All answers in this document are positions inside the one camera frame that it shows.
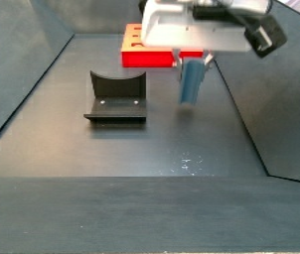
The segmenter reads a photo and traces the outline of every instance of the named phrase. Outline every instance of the gray panel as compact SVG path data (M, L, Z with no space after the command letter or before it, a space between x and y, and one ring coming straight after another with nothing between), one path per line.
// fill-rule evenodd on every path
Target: gray panel
M0 253L300 252L300 184L0 179Z
M47 8L0 1L0 128L74 34Z
M171 68L123 68L119 36L75 37L0 137L1 177L265 176L218 70L196 107L178 104ZM90 71L147 71L143 128L94 129Z
M275 4L287 45L267 59L218 57L236 105L268 172L300 180L300 15Z
M125 25L142 23L138 0L46 0L76 34L123 34Z

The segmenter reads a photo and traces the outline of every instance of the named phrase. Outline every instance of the black holder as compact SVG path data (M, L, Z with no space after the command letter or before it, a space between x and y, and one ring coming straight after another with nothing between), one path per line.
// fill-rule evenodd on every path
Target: black holder
M92 71L95 100L91 113L83 117L99 123L143 123L146 121L146 72L130 78L109 78Z

